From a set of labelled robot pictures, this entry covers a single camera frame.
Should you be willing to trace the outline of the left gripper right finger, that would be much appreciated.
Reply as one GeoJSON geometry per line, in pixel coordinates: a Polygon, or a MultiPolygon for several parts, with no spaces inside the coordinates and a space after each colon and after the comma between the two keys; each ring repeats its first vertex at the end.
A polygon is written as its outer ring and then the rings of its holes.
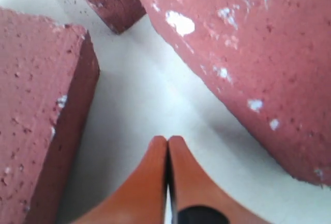
{"type": "Polygon", "coordinates": [[[173,223],[268,223],[217,186],[181,136],[168,147],[173,223]]]}

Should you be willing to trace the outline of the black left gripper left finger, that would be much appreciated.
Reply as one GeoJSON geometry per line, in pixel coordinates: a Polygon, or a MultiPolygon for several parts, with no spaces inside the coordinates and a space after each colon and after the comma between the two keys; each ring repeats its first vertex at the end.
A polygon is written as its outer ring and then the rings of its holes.
{"type": "Polygon", "coordinates": [[[75,223],[164,223],[168,143],[150,141],[137,168],[121,186],[75,223]]]}

